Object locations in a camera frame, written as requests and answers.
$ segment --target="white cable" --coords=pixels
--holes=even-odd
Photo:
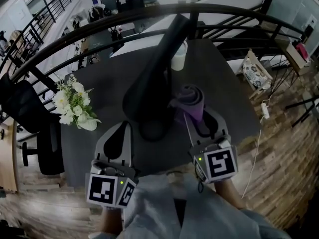
[[[250,184],[251,175],[253,174],[253,171],[254,171],[254,168],[255,168],[255,165],[256,165],[256,159],[257,159],[257,155],[258,155],[260,136],[261,136],[261,130],[259,131],[259,137],[258,137],[258,140],[257,140],[257,149],[256,149],[255,158],[254,158],[254,164],[253,164],[253,167],[252,167],[251,170],[250,170],[249,179],[248,179],[246,188],[245,188],[245,190],[244,190],[244,193],[243,193],[243,195],[242,195],[242,197],[241,197],[242,199],[244,198],[244,196],[245,196],[245,194],[246,194],[246,191],[247,191],[248,186],[249,186],[249,184]]]
[[[267,105],[267,108],[269,107],[269,104],[270,104],[270,98],[272,97],[273,95],[271,95],[268,99],[265,99],[262,101],[262,104],[264,103],[264,101],[268,101],[268,105]]]

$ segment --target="light gray shirt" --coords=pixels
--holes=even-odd
[[[263,216],[238,210],[208,187],[198,191],[198,181],[184,175],[186,207],[179,223],[172,189],[166,175],[140,178],[124,210],[124,230],[116,237],[95,235],[94,239],[290,239]]]

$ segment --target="gray table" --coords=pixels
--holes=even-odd
[[[123,96],[154,50],[154,47],[136,50],[74,73],[85,89],[94,88],[90,93],[91,105],[102,124],[95,131],[62,125],[62,153],[69,186],[84,186],[96,142],[111,126],[127,120],[122,111]],[[184,69],[172,72],[173,89],[191,83],[204,91],[206,104],[225,118],[233,144],[259,132],[260,123],[248,97],[226,60],[208,39],[189,41]],[[163,140],[147,142],[140,137],[137,124],[132,121],[131,124],[134,165],[142,175],[165,171],[190,161],[187,154],[190,141],[185,126],[175,123]]]

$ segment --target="decorative pillow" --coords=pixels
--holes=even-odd
[[[254,85],[254,87],[257,89],[261,85],[264,84],[268,78],[265,74],[263,74],[260,70],[257,69],[257,66],[255,64],[252,64],[249,59],[245,61],[243,64],[243,72],[249,82]],[[265,86],[263,86],[263,90],[267,90],[271,87],[271,83],[268,82]]]

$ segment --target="power strip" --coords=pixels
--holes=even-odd
[[[262,103],[260,106],[261,106],[261,110],[263,111],[264,118],[269,119],[270,116],[269,116],[268,107],[266,106],[266,104]]]

